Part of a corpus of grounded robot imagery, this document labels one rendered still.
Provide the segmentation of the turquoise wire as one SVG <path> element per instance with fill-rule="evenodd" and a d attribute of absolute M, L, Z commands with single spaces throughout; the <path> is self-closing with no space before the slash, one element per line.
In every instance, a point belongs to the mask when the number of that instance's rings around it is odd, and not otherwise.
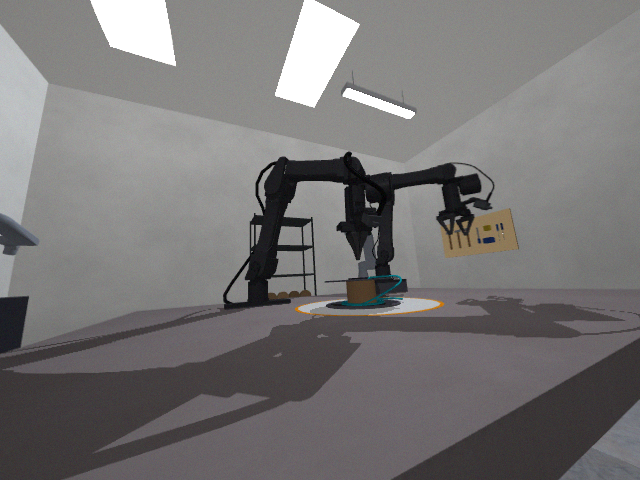
<path fill-rule="evenodd" d="M 366 301 L 364 303 L 348 303 L 348 301 L 344 301 L 341 304 L 342 305 L 346 305 L 346 306 L 368 306 L 368 305 L 383 304 L 384 303 L 384 301 L 383 301 L 384 299 L 403 299 L 403 298 L 395 298 L 395 297 L 392 297 L 392 298 L 378 298 L 378 297 L 386 294 L 387 292 L 389 292 L 390 290 L 392 290 L 393 288 L 395 288 L 396 286 L 398 286 L 402 282 L 402 278 L 400 276 L 398 276 L 398 275 L 371 276 L 371 277 L 369 277 L 367 279 L 380 278 L 380 277 L 398 277 L 400 279 L 400 281 L 396 285 L 394 285 L 393 287 L 388 289 L 387 291 L 383 292 L 382 294 L 380 294 L 380 295 L 378 295 L 378 296 L 376 296 L 376 297 L 374 297 L 374 298 L 372 298 L 372 299 L 370 299 L 370 300 L 368 300 L 368 301 Z M 375 299 L 377 299 L 376 303 L 369 303 L 369 302 L 371 302 L 371 301 L 373 301 Z"/>

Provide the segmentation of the white circular mat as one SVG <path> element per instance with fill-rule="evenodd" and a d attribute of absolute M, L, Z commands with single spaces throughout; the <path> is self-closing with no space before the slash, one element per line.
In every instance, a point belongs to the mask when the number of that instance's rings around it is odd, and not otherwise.
<path fill-rule="evenodd" d="M 421 311 L 421 310 L 435 308 L 440 305 L 439 302 L 434 300 L 418 299 L 418 298 L 385 299 L 385 300 L 395 300 L 401 303 L 397 306 L 385 307 L 385 308 L 374 308 L 374 309 L 333 309 L 333 308 L 326 307 L 326 305 L 329 303 L 348 301 L 347 299 L 342 299 L 342 300 L 332 300 L 332 301 L 323 301 L 323 302 L 306 304 L 306 305 L 300 306 L 298 310 L 301 312 L 312 313 L 312 314 L 323 314 L 323 315 L 379 315 L 379 314 L 394 314 L 394 313 Z"/>

